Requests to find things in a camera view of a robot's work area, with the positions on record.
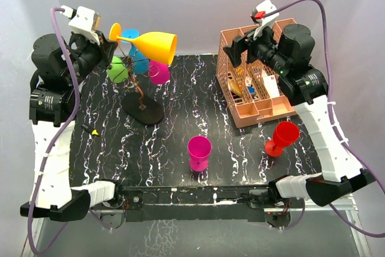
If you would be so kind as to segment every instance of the black table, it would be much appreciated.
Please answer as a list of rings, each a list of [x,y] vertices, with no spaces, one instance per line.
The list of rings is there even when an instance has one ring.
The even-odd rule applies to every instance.
[[[145,126],[121,106],[128,82],[113,85],[105,72],[94,72],[82,88],[81,109],[70,154],[71,186],[109,178],[124,186],[256,185],[282,175],[320,172],[320,164],[299,117],[288,117],[301,135],[278,158],[264,144],[280,120],[237,129],[215,76],[216,55],[182,55],[170,67],[170,81],[153,85],[138,76],[146,94],[162,103],[164,120]],[[95,127],[100,137],[83,131]],[[210,139],[209,167],[193,173],[187,144],[195,135]]]

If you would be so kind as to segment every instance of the small yellow object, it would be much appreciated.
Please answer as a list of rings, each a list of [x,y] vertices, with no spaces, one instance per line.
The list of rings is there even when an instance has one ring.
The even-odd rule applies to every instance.
[[[242,66],[238,66],[236,69],[235,69],[235,72],[236,72],[236,75],[237,76],[243,76],[243,67]]]
[[[114,23],[109,31],[109,39],[120,44],[121,40],[131,42],[142,54],[150,60],[170,65],[173,62],[177,35],[153,31],[142,34],[135,39],[122,37],[122,28],[119,23]]]
[[[242,96],[242,92],[241,92],[241,89],[239,88],[239,85],[233,79],[228,79],[227,85],[229,86],[229,90],[232,93],[236,94],[237,96]]]

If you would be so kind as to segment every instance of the plastic crate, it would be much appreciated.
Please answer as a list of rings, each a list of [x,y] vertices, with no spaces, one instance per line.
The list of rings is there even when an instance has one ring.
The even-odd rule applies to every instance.
[[[274,39],[279,41],[283,28],[294,19],[276,21],[273,25]],[[282,117],[293,116],[296,114],[286,96],[280,92],[277,98],[270,98],[263,84],[262,75],[276,74],[268,66],[260,61],[246,64],[247,51],[242,54],[242,64],[236,69],[233,68],[228,56],[223,51],[223,46],[231,45],[236,36],[243,36],[247,31],[257,27],[257,25],[244,26],[240,28],[221,31],[221,39],[218,52],[217,78],[226,98],[231,115],[233,116],[237,128],[255,125],[261,122],[279,119]],[[246,87],[245,76],[252,78],[251,86],[256,94],[252,96]],[[229,80],[235,80],[238,84],[241,96],[232,93],[229,89]]]

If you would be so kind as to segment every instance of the red cup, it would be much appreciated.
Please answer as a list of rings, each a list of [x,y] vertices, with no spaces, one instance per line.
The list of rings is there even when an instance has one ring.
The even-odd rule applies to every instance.
[[[300,130],[291,122],[280,122],[273,133],[273,139],[265,144],[266,153],[280,156],[284,147],[290,146],[300,137]]]

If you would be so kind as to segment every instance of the blue cup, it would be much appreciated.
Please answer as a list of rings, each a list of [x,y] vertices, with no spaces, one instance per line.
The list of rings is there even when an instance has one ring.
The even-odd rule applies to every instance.
[[[124,30],[122,32],[122,37],[125,37],[127,39],[135,39],[139,36],[139,31],[135,30],[135,29],[127,29],[127,30]]]
[[[150,67],[150,60],[145,55],[143,55],[140,50],[137,49],[133,44],[131,45],[132,46],[128,54],[134,62],[132,64],[132,71],[137,75],[147,72]]]

